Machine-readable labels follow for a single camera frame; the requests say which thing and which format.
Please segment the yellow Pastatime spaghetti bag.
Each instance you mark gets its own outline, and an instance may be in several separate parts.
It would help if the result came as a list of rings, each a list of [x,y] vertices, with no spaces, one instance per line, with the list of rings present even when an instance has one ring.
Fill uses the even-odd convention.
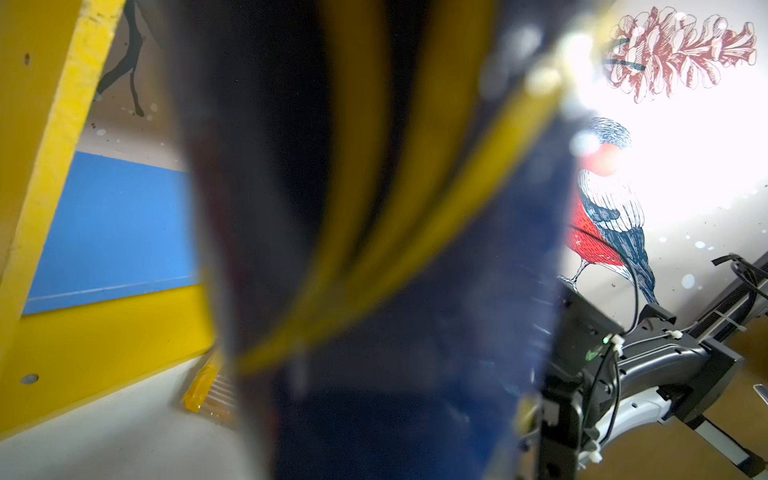
[[[198,370],[181,402],[188,412],[223,424],[237,420],[235,390],[226,376],[225,359],[219,350],[214,350]]]

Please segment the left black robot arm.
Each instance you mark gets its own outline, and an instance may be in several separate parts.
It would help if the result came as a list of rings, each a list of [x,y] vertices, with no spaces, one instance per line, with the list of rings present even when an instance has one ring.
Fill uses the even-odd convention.
[[[767,461],[741,445],[705,415],[744,363],[729,338],[767,311],[767,259],[750,263],[737,254],[728,264],[732,283],[697,322],[682,329],[656,305],[639,315],[636,330],[621,327],[567,286],[562,322],[544,377],[537,479],[574,479],[602,459],[620,435],[676,418],[750,479],[767,476]]]

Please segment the dark blue spaghetti bag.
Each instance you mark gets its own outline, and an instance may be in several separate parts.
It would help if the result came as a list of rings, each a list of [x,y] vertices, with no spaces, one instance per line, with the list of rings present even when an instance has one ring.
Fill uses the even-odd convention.
[[[267,479],[515,478],[607,1],[162,1]]]

